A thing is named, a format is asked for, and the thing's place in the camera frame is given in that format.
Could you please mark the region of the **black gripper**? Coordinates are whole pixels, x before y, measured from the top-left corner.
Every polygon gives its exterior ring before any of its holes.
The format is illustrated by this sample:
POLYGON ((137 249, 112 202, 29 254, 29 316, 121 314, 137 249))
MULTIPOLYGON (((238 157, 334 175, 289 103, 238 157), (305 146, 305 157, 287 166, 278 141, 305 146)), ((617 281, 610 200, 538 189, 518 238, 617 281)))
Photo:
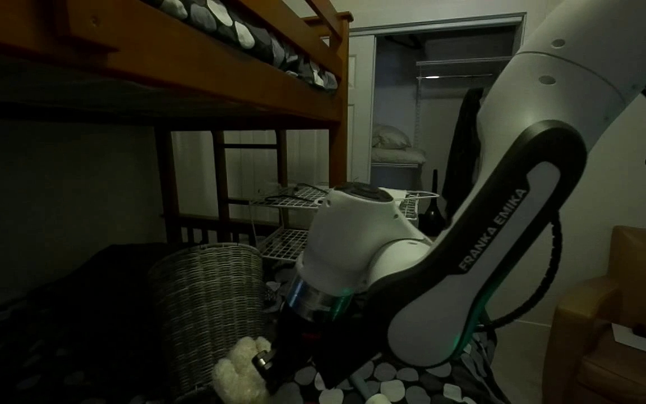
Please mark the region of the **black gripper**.
POLYGON ((354 352, 352 321, 348 314, 332 319, 325 312, 305 319, 285 303, 276 314, 271 350, 256 355, 253 366, 269 393, 276 393, 305 366, 312 366, 327 386, 339 386, 361 366, 361 357, 354 352))

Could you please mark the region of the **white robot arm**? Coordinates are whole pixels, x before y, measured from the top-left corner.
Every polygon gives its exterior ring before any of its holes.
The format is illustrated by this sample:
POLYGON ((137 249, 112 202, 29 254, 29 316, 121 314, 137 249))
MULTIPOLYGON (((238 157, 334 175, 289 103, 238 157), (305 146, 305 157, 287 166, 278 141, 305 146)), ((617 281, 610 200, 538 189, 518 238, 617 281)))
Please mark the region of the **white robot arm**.
POLYGON ((478 180, 440 236, 377 186, 327 191, 276 339, 253 357, 265 386, 303 366, 336 386, 381 352, 413 368, 451 361, 644 90, 646 0, 561 0, 482 99, 478 180))

